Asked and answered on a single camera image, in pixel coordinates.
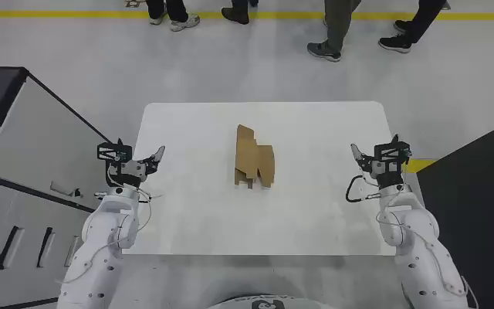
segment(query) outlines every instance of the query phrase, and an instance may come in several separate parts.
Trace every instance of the white sneaker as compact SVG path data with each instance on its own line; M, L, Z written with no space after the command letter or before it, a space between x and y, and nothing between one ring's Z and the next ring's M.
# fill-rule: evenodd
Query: white sneaker
M176 22L176 21L172 20L171 25L170 25L170 30L173 32L177 32L177 31L181 31L185 28L192 28L192 27L197 26L200 21L201 21L201 19L199 18L199 16L197 16L195 14L189 14L187 22Z
M151 25L160 25L163 22L163 18L166 14L167 14L167 6L165 5L163 14L161 14L161 16L158 17L157 19L149 18L149 23Z

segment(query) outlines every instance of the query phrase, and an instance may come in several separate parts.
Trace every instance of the black pants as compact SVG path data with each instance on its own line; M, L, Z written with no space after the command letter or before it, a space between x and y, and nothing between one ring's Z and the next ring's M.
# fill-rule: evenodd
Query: black pants
M249 10L249 2L252 6L257 6L259 0L232 0L233 8L245 13Z
M434 19L438 17L438 14L442 10L442 6L445 3L446 0L418 1L418 12L412 19L407 32L405 33L405 37L409 40L409 42L418 42L432 22L434 22Z
M158 19L164 12L163 0L146 0L149 17ZM168 15L176 22L187 22L188 14L185 10L184 0L167 0Z

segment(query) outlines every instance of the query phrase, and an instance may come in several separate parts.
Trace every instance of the gray cabinet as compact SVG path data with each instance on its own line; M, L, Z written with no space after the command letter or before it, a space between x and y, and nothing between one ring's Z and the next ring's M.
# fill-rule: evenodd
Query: gray cabinet
M104 141L26 69L0 67L0 307L56 301L93 193L108 189Z

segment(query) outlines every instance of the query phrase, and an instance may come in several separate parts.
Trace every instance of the pants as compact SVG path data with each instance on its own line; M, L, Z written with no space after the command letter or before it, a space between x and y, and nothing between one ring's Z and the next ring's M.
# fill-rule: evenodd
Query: pants
M361 0L324 0L327 24L327 48L341 52L352 21L352 13Z
M416 43L424 35L425 31L434 22L446 0L419 0L418 12L411 20L405 38L411 43Z
M249 10L249 2L251 5L256 6L258 5L259 0L232 0L233 8L245 13Z
M164 13L163 0L146 0L147 11L152 19L159 19ZM188 14L184 0L167 0L167 9L170 19L176 22L187 22Z

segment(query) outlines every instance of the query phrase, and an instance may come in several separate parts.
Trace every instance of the black sneaker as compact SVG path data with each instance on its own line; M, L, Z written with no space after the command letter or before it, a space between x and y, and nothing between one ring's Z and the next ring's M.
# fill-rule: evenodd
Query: black sneaker
M406 22L404 20L397 20L393 24L394 28L401 33L407 32L409 25L410 22Z
M222 8L222 15L227 20L238 22L242 25L247 25L250 22L249 14L247 12L240 12L235 8Z
M309 43L307 44L307 51L312 56L324 58L332 63L337 63L341 60L341 53L335 53L332 49L326 47L326 42L322 43Z
M394 50L399 53L409 53L411 49L411 43L402 34L392 38L382 38L379 40L379 45L384 49Z

